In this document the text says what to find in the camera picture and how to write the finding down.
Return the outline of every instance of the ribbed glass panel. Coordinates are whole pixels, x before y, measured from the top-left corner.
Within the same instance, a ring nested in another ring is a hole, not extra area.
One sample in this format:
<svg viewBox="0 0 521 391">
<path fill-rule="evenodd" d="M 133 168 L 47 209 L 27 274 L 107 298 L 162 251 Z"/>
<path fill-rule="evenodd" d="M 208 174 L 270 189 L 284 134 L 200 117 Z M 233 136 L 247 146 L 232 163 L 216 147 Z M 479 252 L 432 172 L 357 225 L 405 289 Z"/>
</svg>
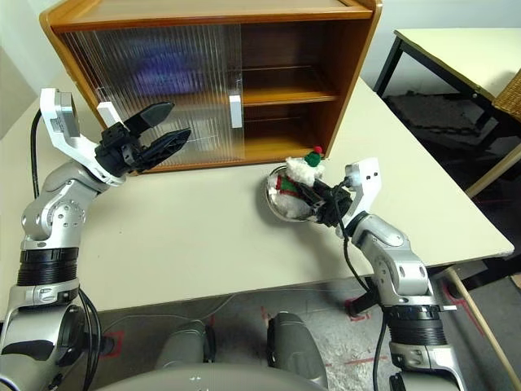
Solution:
<svg viewBox="0 0 521 391">
<path fill-rule="evenodd" d="M 242 94 L 240 27 L 200 25 L 65 33 L 99 102 L 111 101 L 122 119 L 149 104 L 171 101 L 163 124 L 148 130 L 148 144 L 190 127 L 185 147 L 162 165 L 243 158 L 243 128 L 232 128 L 232 94 Z"/>
</svg>

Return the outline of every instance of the table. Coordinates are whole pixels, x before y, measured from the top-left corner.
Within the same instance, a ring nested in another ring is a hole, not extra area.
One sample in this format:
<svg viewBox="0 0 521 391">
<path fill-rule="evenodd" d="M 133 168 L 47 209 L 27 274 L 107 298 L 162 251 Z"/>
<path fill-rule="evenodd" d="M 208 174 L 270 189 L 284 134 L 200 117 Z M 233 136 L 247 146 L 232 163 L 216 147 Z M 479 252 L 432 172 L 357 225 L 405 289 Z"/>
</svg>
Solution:
<svg viewBox="0 0 521 391">
<path fill-rule="evenodd" d="M 99 123 L 65 75 L 52 86 L 73 93 L 81 131 L 98 140 Z M 32 199 L 29 126 L 35 102 L 0 142 L 2 184 L 0 314 L 15 283 Z M 43 179 L 66 157 L 40 126 Z M 512 244 L 472 204 L 383 101 L 358 81 L 324 180 L 337 183 L 348 163 L 377 156 L 383 189 L 373 211 L 406 232 L 427 266 L 506 255 Z M 78 277 L 99 310 L 209 297 L 350 276 L 332 229 L 281 222 L 264 200 L 264 180 L 278 165 L 250 165 L 128 178 L 92 204 Z M 359 273 L 372 272 L 350 248 Z"/>
<path fill-rule="evenodd" d="M 496 109 L 492 101 L 521 68 L 521 29 L 400 29 L 374 91 L 383 95 L 403 52 L 444 79 L 463 96 L 472 99 L 484 114 L 482 127 L 491 116 L 509 126 L 519 123 Z M 486 149 L 495 139 L 491 132 L 480 143 Z M 521 144 L 466 190 L 476 196 L 521 159 Z"/>
</svg>

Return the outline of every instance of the wooden cabinet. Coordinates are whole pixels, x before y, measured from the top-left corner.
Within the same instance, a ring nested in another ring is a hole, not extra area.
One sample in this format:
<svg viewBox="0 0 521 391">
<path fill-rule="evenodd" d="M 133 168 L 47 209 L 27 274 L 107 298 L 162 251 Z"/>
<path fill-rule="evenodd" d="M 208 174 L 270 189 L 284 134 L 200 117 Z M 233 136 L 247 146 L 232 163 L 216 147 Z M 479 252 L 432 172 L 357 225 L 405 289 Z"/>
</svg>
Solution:
<svg viewBox="0 0 521 391">
<path fill-rule="evenodd" d="M 379 0 L 66 0 L 40 21 L 94 113 L 103 101 L 122 118 L 176 104 L 143 135 L 192 128 L 152 170 L 169 171 L 315 145 L 327 156 L 380 11 Z"/>
</svg>

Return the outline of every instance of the cabinet top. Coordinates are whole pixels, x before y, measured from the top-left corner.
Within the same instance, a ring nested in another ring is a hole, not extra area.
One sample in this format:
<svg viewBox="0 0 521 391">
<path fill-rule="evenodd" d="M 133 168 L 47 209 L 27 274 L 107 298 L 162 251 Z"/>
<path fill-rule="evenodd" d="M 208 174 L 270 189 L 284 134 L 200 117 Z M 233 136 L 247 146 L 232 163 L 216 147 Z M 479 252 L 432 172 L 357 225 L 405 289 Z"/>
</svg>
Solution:
<svg viewBox="0 0 521 391">
<path fill-rule="evenodd" d="M 56 33 L 181 24 L 369 19 L 379 0 L 64 0 L 41 23 Z"/>
</svg>

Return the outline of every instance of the white wall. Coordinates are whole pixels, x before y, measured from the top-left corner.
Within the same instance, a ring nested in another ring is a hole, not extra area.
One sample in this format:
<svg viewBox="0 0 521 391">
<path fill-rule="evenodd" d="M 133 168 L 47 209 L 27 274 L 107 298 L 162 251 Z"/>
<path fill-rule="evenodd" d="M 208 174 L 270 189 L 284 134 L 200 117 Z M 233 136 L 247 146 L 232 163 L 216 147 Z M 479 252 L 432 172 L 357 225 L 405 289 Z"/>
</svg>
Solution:
<svg viewBox="0 0 521 391">
<path fill-rule="evenodd" d="M 58 0 L 0 0 L 2 47 L 31 88 L 39 93 L 63 66 L 38 16 Z"/>
<path fill-rule="evenodd" d="M 383 0 L 383 13 L 361 72 L 373 86 L 394 41 L 395 29 L 521 27 L 521 0 Z M 441 79 L 403 54 L 386 94 L 451 91 Z"/>
</svg>

